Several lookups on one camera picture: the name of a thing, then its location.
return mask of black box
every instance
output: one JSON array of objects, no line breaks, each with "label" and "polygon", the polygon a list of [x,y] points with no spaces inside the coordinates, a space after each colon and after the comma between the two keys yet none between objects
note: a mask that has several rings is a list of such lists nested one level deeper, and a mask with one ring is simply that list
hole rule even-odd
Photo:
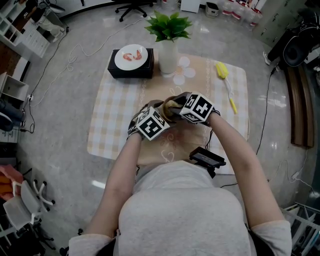
[{"label": "black box", "polygon": [[154,49],[147,48],[146,50],[148,59],[141,67],[134,70],[122,70],[115,63],[115,56],[119,50],[114,49],[108,65],[108,71],[113,78],[152,78],[155,66]]}]

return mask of shrimp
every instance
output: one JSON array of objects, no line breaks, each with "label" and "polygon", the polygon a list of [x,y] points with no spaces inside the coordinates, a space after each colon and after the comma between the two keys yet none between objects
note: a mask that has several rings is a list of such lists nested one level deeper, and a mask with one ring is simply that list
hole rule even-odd
[{"label": "shrimp", "polygon": [[139,50],[136,50],[136,56],[137,56],[137,57],[133,56],[133,58],[134,58],[136,61],[141,60],[142,55],[141,55],[141,53],[140,53]]},{"label": "shrimp", "polygon": [[127,61],[132,61],[132,59],[128,55],[132,55],[132,54],[131,53],[125,53],[122,57]]}]

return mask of white plate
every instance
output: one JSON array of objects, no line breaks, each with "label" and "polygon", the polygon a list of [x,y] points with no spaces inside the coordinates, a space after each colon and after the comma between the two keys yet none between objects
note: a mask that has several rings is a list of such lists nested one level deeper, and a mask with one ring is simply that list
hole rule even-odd
[{"label": "white plate", "polygon": [[[141,59],[137,58],[137,51],[141,54]],[[124,59],[124,55],[129,57],[131,60]],[[121,70],[136,70],[137,68],[141,67],[148,58],[147,49],[139,44],[129,44],[125,47],[122,47],[114,57],[114,63],[116,66]]]}]

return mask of checkered tablecloth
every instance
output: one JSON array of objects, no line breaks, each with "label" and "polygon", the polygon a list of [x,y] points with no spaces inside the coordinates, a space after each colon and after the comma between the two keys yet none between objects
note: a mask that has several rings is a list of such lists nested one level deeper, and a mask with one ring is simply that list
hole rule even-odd
[{"label": "checkered tablecloth", "polygon": [[[209,98],[215,109],[238,132],[248,137],[248,91],[242,68],[225,64],[233,87],[233,100],[238,114],[230,105],[225,81],[217,75],[216,61],[181,54],[172,75],[159,71],[157,52],[152,79],[114,79],[105,69],[94,109],[88,137],[88,152],[95,156],[116,159],[127,139],[128,125],[135,113],[151,100],[165,100],[182,92],[197,91]],[[196,147],[208,142],[210,129],[204,125],[178,124],[153,141],[144,140],[138,160],[140,165],[186,160]],[[213,134],[210,151],[225,158],[226,166],[218,174],[234,174],[217,137]]]}]

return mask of black strap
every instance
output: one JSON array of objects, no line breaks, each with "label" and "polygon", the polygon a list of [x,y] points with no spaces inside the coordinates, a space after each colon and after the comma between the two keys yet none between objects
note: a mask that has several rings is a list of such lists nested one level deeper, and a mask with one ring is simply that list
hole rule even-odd
[{"label": "black strap", "polygon": [[[269,245],[265,241],[263,241],[260,237],[258,237],[255,233],[248,229],[248,233],[251,236],[256,255],[257,256],[275,256],[274,252],[271,250]],[[116,239],[113,239],[110,243],[105,245],[96,256],[113,256],[115,249]]]},{"label": "black strap", "polygon": [[275,256],[274,252],[271,250],[271,248],[269,247],[269,245],[267,245],[265,241],[263,241],[251,230],[248,229],[248,232],[253,240],[257,256]]},{"label": "black strap", "polygon": [[105,245],[95,256],[113,256],[115,249],[116,239]]}]

